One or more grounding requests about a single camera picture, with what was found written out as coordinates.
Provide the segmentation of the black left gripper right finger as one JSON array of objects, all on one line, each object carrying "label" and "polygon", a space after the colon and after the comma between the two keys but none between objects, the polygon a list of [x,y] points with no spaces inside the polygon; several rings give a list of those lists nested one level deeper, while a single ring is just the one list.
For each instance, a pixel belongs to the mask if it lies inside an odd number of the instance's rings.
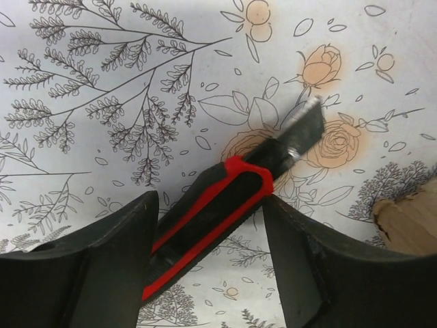
[{"label": "black left gripper right finger", "polygon": [[287,327],[435,327],[436,257],[342,234],[278,197],[264,223]]}]

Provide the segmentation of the brown cardboard express box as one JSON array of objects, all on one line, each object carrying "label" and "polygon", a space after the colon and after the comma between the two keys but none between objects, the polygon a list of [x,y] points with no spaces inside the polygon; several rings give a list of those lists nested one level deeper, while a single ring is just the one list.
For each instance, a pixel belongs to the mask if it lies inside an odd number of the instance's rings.
[{"label": "brown cardboard express box", "polygon": [[396,201],[373,207],[373,220],[387,249],[402,254],[436,254],[436,179]]}]

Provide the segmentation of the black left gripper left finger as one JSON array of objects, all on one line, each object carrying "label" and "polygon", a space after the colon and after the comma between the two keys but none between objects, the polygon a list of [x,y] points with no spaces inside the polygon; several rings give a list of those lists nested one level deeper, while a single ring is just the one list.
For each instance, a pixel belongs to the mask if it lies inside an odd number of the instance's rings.
[{"label": "black left gripper left finger", "polygon": [[1,255],[2,327],[135,327],[158,219],[148,191],[29,252]]}]

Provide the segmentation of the red black utility knife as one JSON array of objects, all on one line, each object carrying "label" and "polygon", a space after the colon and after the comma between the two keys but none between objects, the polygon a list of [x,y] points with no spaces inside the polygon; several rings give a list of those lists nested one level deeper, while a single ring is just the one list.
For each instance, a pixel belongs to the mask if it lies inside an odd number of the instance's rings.
[{"label": "red black utility knife", "polygon": [[250,152],[201,172],[158,221],[143,302],[159,297],[250,217],[323,132],[322,99],[314,96]]}]

